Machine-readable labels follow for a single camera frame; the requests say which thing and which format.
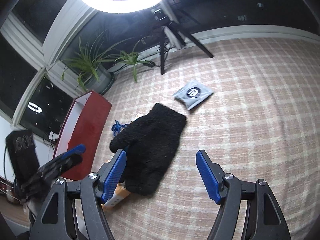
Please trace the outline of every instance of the dark window glass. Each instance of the dark window glass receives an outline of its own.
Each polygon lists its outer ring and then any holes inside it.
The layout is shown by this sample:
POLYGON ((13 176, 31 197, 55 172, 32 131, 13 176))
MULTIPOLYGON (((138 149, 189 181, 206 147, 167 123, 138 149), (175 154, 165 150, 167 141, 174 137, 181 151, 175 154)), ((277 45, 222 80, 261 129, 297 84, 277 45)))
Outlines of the dark window glass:
POLYGON ((44 42, 50 27, 67 0, 20 0, 13 13, 44 42))
POLYGON ((37 71, 1 34, 0 59, 0 109, 12 118, 24 91, 37 71))
MULTIPOLYGON (((135 44, 145 37, 135 49, 135 51, 141 52, 159 44, 161 32, 159 27, 160 25, 150 9, 126 14, 98 12, 75 36, 60 59, 76 56, 75 52, 79 51, 78 41, 80 36, 82 46, 85 46, 88 40, 90 40, 89 44, 92 44, 102 32, 101 42, 103 44, 100 47, 100 52, 119 41, 129 38, 131 39, 116 46, 116 49, 110 51, 109 54, 119 53, 121 50, 131 52, 135 44)), ((108 69, 113 66, 113 63, 103 63, 103 65, 108 69)))
POLYGON ((303 0, 166 0, 191 33, 235 25, 279 25, 318 34, 303 0))
POLYGON ((59 134, 71 103, 70 96, 44 78, 33 93, 20 124, 48 139, 51 131, 59 134))

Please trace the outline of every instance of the blue rope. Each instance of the blue rope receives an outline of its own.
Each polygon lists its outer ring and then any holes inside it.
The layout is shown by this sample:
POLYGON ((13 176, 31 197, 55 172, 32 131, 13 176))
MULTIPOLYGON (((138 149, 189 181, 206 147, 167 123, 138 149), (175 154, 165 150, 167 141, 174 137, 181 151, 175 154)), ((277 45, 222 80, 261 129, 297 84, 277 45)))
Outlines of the blue rope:
POLYGON ((113 131, 113 136, 116 136, 118 133, 120 133, 121 129, 127 127, 127 125, 128 123, 120 124, 119 121, 116 120, 116 123, 111 128, 111 131, 113 131))

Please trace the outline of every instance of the red wooden box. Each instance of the red wooden box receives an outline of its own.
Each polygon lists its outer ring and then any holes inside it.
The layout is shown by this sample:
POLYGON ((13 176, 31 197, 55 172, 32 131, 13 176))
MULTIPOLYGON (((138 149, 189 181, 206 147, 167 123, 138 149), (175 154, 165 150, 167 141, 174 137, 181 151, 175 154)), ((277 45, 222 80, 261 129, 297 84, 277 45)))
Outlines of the red wooden box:
POLYGON ((74 99, 61 128, 53 157, 73 147, 84 144, 83 161, 62 177, 72 180, 83 179, 91 172, 92 163, 111 104, 98 93, 91 91, 74 99))

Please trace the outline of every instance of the tripod leg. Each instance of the tripod leg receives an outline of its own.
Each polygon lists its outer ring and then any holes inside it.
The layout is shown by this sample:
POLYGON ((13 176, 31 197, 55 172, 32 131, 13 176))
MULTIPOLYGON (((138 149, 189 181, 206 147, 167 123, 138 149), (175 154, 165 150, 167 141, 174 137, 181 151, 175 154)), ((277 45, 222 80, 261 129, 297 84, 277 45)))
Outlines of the tripod leg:
POLYGON ((164 75, 164 40, 165 40, 165 33, 164 28, 161 30, 160 34, 160 62, 161 62, 161 75, 164 75))
POLYGON ((189 38, 189 40, 191 40, 194 44, 196 44, 205 54, 208 55, 208 57, 213 57, 213 54, 200 41, 198 41, 187 30, 185 30, 181 25, 175 22, 170 22, 169 25, 172 25, 173 28, 177 29, 179 32, 181 32, 183 35, 189 38))
POLYGON ((169 30, 173 33, 174 36, 176 36, 176 38, 178 39, 178 41, 180 42, 180 44, 182 46, 186 46, 185 41, 183 40, 183 38, 181 37, 181 35, 178 33, 178 31, 171 25, 168 25, 169 30))

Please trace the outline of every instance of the logo on pouch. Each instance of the logo on pouch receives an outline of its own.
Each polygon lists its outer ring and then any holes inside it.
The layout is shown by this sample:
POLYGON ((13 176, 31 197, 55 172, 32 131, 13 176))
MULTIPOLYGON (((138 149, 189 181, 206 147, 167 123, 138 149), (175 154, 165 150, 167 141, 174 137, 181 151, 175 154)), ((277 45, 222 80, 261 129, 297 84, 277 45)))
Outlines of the logo on pouch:
POLYGON ((187 91, 187 96, 190 98, 197 98, 201 94, 200 88, 194 87, 187 91))

